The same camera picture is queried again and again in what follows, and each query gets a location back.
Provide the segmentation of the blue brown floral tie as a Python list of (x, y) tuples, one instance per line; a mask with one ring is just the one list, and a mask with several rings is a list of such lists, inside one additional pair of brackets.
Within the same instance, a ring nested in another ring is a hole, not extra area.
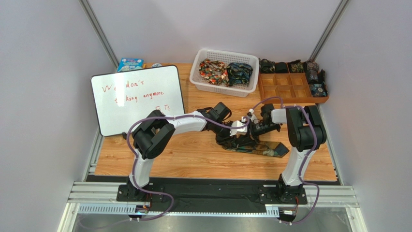
[(255, 145), (248, 146), (224, 146), (222, 148), (228, 151), (262, 155), (267, 157), (283, 158), (290, 150), (281, 142), (260, 141)]

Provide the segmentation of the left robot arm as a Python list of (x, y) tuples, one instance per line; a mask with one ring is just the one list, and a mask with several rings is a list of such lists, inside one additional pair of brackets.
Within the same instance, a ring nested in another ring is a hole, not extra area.
[(215, 107), (198, 109), (182, 115), (165, 115), (152, 111), (134, 123), (126, 133), (126, 142), (134, 153), (129, 182), (138, 190), (149, 183), (149, 175), (156, 157), (167, 147), (173, 136), (187, 132), (212, 131), (223, 143), (231, 143), (241, 132), (247, 132), (253, 122), (250, 116), (227, 122), (231, 110), (222, 102)]

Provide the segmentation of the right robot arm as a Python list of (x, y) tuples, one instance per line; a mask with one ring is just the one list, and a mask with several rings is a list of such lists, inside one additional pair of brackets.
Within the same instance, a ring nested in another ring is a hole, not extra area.
[(287, 124), (292, 150), (279, 177), (275, 195), (280, 201), (289, 201), (303, 194), (305, 171), (316, 150), (326, 142), (326, 130), (316, 105), (274, 109), (272, 104), (265, 104), (261, 108), (261, 116), (262, 122), (252, 122), (248, 129), (254, 137), (279, 130), (281, 124)]

